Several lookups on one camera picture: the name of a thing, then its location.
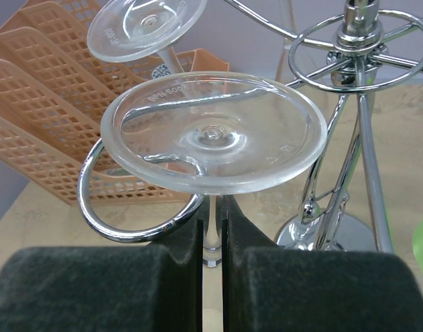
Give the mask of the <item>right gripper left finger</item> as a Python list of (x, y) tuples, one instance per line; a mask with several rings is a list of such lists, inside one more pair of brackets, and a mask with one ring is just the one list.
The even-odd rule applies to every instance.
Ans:
[(146, 246), (24, 248), (0, 271), (0, 331), (200, 330), (200, 210)]

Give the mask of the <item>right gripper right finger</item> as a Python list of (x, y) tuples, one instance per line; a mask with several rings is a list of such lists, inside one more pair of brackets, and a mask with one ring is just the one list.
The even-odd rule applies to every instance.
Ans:
[(380, 252), (286, 250), (222, 197), (225, 331), (423, 331), (409, 267)]

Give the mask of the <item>clear wine glass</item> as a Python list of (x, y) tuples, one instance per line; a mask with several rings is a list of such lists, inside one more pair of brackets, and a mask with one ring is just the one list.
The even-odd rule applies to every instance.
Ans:
[(327, 124), (301, 92), (227, 71), (172, 74), (139, 84), (104, 112), (100, 135), (127, 172), (206, 196), (290, 181), (321, 155)]
[(108, 1), (87, 33), (90, 53), (111, 63), (132, 62), (157, 54), (169, 72), (183, 68), (173, 45), (202, 15), (207, 1)]

